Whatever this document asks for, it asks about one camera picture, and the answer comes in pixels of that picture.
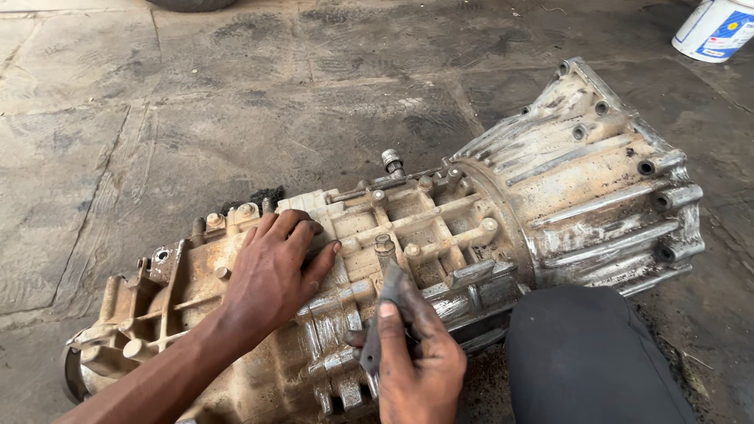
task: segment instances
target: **rusty metal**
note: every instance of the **rusty metal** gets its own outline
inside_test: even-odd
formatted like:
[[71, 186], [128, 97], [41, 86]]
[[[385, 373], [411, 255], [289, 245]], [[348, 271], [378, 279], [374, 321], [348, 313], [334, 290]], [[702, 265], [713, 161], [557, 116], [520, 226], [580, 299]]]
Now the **rusty metal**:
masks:
[[[504, 337], [510, 309], [530, 290], [574, 283], [630, 296], [690, 271], [704, 249], [702, 192], [685, 160], [574, 58], [519, 115], [437, 168], [406, 175], [386, 152], [387, 176], [280, 200], [277, 212], [303, 209], [324, 227], [310, 251], [341, 240], [333, 270], [183, 419], [344, 422], [371, 411], [378, 383], [343, 337], [374, 315], [381, 257], [406, 270], [467, 352]], [[271, 202], [197, 219], [190, 238], [142, 258], [135, 276], [108, 280], [100, 319], [68, 343], [81, 350], [90, 393], [220, 305], [260, 209]], [[388, 238], [375, 241], [380, 235]]]

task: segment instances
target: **right hand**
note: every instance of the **right hand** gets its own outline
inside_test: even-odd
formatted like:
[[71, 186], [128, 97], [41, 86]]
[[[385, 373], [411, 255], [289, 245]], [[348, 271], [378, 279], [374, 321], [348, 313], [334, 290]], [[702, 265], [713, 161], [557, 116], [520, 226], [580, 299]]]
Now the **right hand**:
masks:
[[[389, 301], [377, 309], [382, 345], [379, 365], [379, 415], [384, 424], [450, 423], [466, 372], [466, 354], [450, 336], [432, 305], [414, 287], [405, 298], [407, 321], [419, 341], [409, 355], [401, 312]], [[349, 344], [361, 347], [365, 333], [352, 333]]]

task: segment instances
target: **fingernail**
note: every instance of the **fingernail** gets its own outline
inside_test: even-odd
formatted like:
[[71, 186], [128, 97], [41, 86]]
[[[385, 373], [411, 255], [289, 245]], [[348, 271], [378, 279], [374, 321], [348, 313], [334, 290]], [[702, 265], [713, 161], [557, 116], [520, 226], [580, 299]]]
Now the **fingernail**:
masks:
[[379, 316], [383, 318], [391, 317], [398, 313], [398, 308], [392, 302], [383, 302], [379, 304]]

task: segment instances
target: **white bucket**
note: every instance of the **white bucket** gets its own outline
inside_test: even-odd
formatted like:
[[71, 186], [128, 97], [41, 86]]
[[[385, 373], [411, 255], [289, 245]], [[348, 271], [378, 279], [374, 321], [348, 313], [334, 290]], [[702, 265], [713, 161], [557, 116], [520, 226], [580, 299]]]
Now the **white bucket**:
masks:
[[673, 47], [705, 62], [725, 62], [754, 35], [754, 0], [703, 0], [673, 37]]

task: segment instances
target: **left hand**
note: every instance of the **left hand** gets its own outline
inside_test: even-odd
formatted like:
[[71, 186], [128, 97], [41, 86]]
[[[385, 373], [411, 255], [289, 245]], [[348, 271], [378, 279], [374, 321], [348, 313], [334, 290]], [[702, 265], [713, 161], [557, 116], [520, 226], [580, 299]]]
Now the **left hand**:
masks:
[[248, 352], [258, 343], [256, 330], [271, 333], [290, 320], [314, 295], [333, 267], [340, 241], [331, 241], [302, 269], [311, 239], [322, 226], [303, 210], [267, 213], [249, 230], [228, 282], [220, 321], [239, 348]]

